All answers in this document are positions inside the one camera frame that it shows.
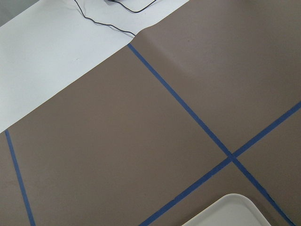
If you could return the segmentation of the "white plastic tray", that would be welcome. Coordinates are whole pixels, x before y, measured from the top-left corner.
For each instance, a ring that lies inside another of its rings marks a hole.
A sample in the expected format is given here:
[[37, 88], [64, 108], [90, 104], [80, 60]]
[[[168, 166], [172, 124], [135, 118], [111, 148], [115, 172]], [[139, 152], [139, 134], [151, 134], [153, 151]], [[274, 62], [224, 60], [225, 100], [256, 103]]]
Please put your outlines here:
[[269, 226], [256, 205], [241, 194], [227, 194], [192, 219], [185, 226]]

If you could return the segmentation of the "brown paper table mat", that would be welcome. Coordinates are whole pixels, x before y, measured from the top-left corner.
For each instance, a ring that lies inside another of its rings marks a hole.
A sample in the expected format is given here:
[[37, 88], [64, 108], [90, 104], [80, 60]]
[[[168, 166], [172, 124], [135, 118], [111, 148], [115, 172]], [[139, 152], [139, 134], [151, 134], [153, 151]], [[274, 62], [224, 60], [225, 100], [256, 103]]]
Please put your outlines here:
[[40, 0], [0, 28], [0, 223], [179, 226], [227, 194], [301, 223], [301, 3]]

